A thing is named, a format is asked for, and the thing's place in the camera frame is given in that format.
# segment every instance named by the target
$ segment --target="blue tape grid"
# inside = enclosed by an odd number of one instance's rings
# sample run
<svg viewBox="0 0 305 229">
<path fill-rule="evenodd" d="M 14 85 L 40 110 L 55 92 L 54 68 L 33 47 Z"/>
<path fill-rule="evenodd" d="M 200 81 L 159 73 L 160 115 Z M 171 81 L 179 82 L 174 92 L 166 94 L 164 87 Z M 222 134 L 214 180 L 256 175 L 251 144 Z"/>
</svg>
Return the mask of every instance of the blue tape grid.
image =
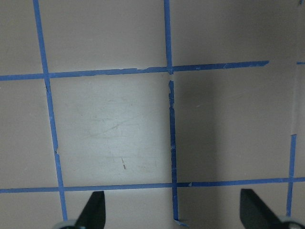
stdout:
<svg viewBox="0 0 305 229">
<path fill-rule="evenodd" d="M 33 6 L 34 6 L 35 21 L 36 21 L 37 35 L 38 35 L 38 41 L 39 41 L 39 49 L 40 49 L 40 55 L 41 55 L 43 78 L 44 78 L 44 82 L 46 85 L 47 103 L 48 103 L 49 119 L 50 119 L 51 134 L 52 134 L 52 141 L 53 141 L 54 159 L 55 159 L 57 181 L 58 181 L 58 191 L 59 191 L 60 200 L 61 200 L 62 218 L 63 218 L 63 220 L 68 220 L 65 193 L 64 193 L 63 180 L 62 180 L 62 174 L 61 174 L 61 161 L 60 161 L 59 155 L 57 154 L 58 141 L 57 141 L 56 125 L 55 125 L 54 110 L 53 110 L 53 100 L 52 100 L 50 76 L 49 76 L 47 56 L 46 56 L 44 40 L 43 40 L 41 15 L 40 15 L 38 0 L 33 0 Z"/>
<path fill-rule="evenodd" d="M 218 182 L 186 182 L 177 183 L 176 172 L 176 151 L 175 151 L 175 125 L 174 125 L 174 87 L 173 82 L 170 81 L 170 124 L 171 124 L 171 153 L 172 153 L 172 183 L 159 184 L 134 184 L 134 185 L 113 185 L 113 186 L 86 186 L 86 187 L 64 187 L 60 157 L 57 154 L 57 134 L 54 119 L 53 102 L 50 86 L 50 78 L 63 77 L 79 77 L 79 76 L 94 76 L 94 75 L 118 75 L 118 74 L 137 74 L 137 73 L 161 73 L 168 72 L 173 74 L 180 71 L 201 71 L 201 70 L 216 70 L 216 69 L 231 69 L 231 68 L 245 68 L 245 67 L 264 67 L 269 61 L 255 61 L 255 62 L 233 62 L 233 63 L 216 63 L 216 64 L 198 64 L 198 65 L 183 65 L 173 66 L 172 63 L 172 48 L 171 48 L 171 25 L 170 25 L 170 3 L 169 0 L 164 0 L 164 22 L 165 22 L 165 43 L 166 43 L 166 67 L 150 67 L 147 69 L 109 69 L 109 70 L 95 70 L 95 71 L 76 71 L 63 73 L 50 73 L 48 70 L 46 51 L 43 40 L 41 16 L 39 9 L 39 0 L 33 0 L 35 21 L 37 27 L 37 34 L 39 39 L 39 47 L 41 54 L 41 63 L 43 73 L 37 74 L 17 74 L 4 75 L 0 77 L 0 81 L 10 80 L 30 80 L 30 79 L 44 79 L 46 85 L 46 94 L 49 110 L 49 118 L 51 125 L 51 134 L 54 149 L 54 158 L 58 179 L 58 187 L 36 187 L 36 188 L 11 188 L 0 189 L 0 193 L 24 193 L 24 192 L 59 192 L 61 199 L 62 217 L 67 220 L 67 210 L 65 203 L 65 191 L 88 191 L 88 190 L 117 190 L 117 189 L 140 189 L 140 188 L 172 188 L 173 189 L 173 213 L 174 219 L 178 220 L 178 187 L 216 187 L 216 186 L 233 186 L 233 185 L 249 185 L 249 184 L 268 184 L 268 183 L 288 183 L 287 193 L 287 215 L 291 214 L 292 191 L 294 182 L 305 182 L 305 177 L 294 178 L 294 164 L 295 164 L 295 145 L 296 135 L 292 136 L 291 152 L 290 152 L 290 167 L 289 178 L 271 178 L 271 179 L 253 179 L 253 180 L 235 180 L 235 181 L 218 181 Z M 305 62 L 297 62 L 296 64 L 305 64 Z"/>
</svg>

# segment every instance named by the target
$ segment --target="vertical blue tape strip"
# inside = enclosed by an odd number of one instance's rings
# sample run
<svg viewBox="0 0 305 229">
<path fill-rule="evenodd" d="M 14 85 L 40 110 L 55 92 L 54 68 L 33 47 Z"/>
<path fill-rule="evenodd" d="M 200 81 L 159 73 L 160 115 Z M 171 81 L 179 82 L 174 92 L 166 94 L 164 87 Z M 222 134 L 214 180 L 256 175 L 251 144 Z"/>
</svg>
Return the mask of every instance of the vertical blue tape strip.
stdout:
<svg viewBox="0 0 305 229">
<path fill-rule="evenodd" d="M 39 48 L 40 48 L 40 55 L 41 55 L 41 64 L 42 64 L 42 70 L 43 70 L 43 74 L 44 74 L 44 82 L 45 82 L 46 90 L 47 90 L 47 103 L 48 103 L 49 119 L 50 119 L 50 125 L 51 125 L 51 134 L 52 134 L 52 141 L 53 141 L 53 150 L 54 150 L 54 157 L 55 157 L 59 195 L 60 195 L 60 199 L 61 199 L 62 218 L 63 218 L 63 220 L 68 220 L 63 180 L 62 180 L 62 174 L 61 174 L 61 162 L 60 162 L 59 155 L 57 154 L 58 141 L 57 141 L 56 125 L 55 125 L 54 111 L 53 111 L 53 99 L 52 99 L 52 93 L 51 93 L 50 76 L 49 76 L 46 50 L 45 50 L 45 45 L 44 45 L 44 40 L 43 40 L 41 14 L 40 14 L 38 0 L 33 0 L 33 6 L 34 6 L 36 29 L 37 29 L 37 35 L 38 35 Z"/>
<path fill-rule="evenodd" d="M 164 0 L 164 22 L 167 70 L 173 74 L 170 0 Z"/>
<path fill-rule="evenodd" d="M 176 161 L 176 130 L 175 130 L 175 110 L 174 110 L 174 84 L 170 81 L 170 132 L 171 132 L 171 154 L 172 154 L 172 184 L 173 184 L 173 218 L 179 220 L 178 217 L 178 190 L 177 190 L 177 161 Z"/>
<path fill-rule="evenodd" d="M 293 185 L 295 176 L 295 147 L 296 147 L 296 135 L 291 135 L 290 144 L 290 162 L 289 162 L 289 183 L 287 192 L 287 205 L 286 205 L 286 215 L 291 216 L 291 204 L 293 196 Z"/>
</svg>

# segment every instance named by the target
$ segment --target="floor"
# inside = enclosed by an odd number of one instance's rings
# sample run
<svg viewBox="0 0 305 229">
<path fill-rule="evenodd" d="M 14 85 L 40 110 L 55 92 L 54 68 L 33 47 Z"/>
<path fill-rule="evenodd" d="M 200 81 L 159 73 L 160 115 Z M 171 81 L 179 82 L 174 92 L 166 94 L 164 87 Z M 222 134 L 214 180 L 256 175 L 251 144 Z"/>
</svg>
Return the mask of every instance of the floor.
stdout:
<svg viewBox="0 0 305 229">
<path fill-rule="evenodd" d="M 242 229 L 241 188 L 305 221 L 304 7 L 1 3 L 0 228 L 76 219 L 95 190 L 106 229 Z"/>
</svg>

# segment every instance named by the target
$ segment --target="black plastic object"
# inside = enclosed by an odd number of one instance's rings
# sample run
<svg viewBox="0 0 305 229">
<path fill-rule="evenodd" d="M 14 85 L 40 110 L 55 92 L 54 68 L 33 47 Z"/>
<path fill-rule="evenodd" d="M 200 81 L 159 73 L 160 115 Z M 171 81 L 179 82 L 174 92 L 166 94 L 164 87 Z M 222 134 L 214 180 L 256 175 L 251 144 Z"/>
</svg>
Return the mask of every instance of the black plastic object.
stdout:
<svg viewBox="0 0 305 229">
<path fill-rule="evenodd" d="M 61 229 L 103 229 L 106 223 L 105 195 L 93 192 L 74 226 Z"/>
<path fill-rule="evenodd" d="M 305 229 L 294 221 L 280 221 L 252 189 L 241 190 L 240 220 L 245 229 Z"/>
</svg>

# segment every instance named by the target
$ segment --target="scratch on floor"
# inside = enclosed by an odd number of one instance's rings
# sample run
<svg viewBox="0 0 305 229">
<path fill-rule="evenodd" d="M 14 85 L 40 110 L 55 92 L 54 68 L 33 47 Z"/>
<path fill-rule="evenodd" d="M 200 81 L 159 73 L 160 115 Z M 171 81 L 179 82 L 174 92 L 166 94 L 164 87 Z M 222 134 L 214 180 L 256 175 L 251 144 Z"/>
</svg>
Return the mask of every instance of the scratch on floor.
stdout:
<svg viewBox="0 0 305 229">
<path fill-rule="evenodd" d="M 124 160 L 123 160 L 122 157 L 121 157 L 121 159 L 122 159 L 123 167 L 124 167 L 124 169 L 126 169 L 126 165 L 125 165 L 125 163 L 124 163 Z"/>
</svg>

